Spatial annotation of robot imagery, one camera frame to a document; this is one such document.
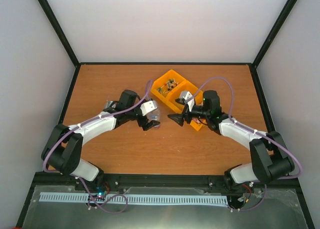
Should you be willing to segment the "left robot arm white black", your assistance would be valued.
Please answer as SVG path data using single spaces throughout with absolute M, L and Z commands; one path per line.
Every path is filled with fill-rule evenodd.
M 43 169 L 86 180 L 92 190 L 103 187 L 103 170 L 81 158 L 83 146 L 103 133 L 113 131 L 129 121 L 147 131 L 160 124 L 151 114 L 158 109 L 156 101 L 124 90 L 119 100 L 109 101 L 96 116 L 73 125 L 57 124 L 42 151 Z

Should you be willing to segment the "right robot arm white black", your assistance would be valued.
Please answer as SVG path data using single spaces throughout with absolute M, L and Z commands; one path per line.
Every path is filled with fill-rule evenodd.
M 184 106 L 181 113 L 169 114 L 168 118 L 180 126 L 193 119 L 203 119 L 205 125 L 218 135 L 230 138 L 250 152 L 251 162 L 236 165 L 224 173 L 228 190 L 246 182 L 269 184 L 285 177 L 295 169 L 295 163 L 287 151 L 282 136 L 272 131 L 257 131 L 241 124 L 223 112 L 220 97 L 214 90 L 202 94 L 203 103 L 197 105 L 189 91 L 181 92 L 175 101 Z

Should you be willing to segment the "yellow three-compartment bin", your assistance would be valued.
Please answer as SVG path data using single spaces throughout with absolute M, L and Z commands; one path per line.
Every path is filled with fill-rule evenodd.
M 157 92 L 157 89 L 169 79 L 175 79 L 176 81 L 178 81 L 178 86 L 166 94 L 160 94 L 159 92 Z M 165 114 L 165 118 L 168 120 L 168 114 L 181 113 L 184 109 L 184 107 L 180 107 L 180 105 L 175 102 L 175 99 L 179 98 L 181 92 L 189 91 L 192 95 L 194 95 L 198 89 L 199 88 L 189 80 L 171 69 L 153 82 L 150 92 L 157 98 L 159 102 L 162 102 L 171 110 L 171 112 L 163 112 L 163 114 Z

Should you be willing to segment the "clear plastic cup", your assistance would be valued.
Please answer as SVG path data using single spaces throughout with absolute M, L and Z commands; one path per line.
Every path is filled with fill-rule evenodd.
M 153 110 L 152 112 L 149 112 L 146 116 L 149 121 L 154 120 L 154 121 L 160 122 L 160 120 L 161 120 L 160 109 L 157 108 L 157 109 Z

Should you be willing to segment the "silver metal scoop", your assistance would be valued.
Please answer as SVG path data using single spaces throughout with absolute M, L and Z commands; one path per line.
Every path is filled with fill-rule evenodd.
M 117 105 L 118 101 L 108 101 L 105 105 L 104 105 L 104 110 L 106 110 L 107 108 L 115 108 Z

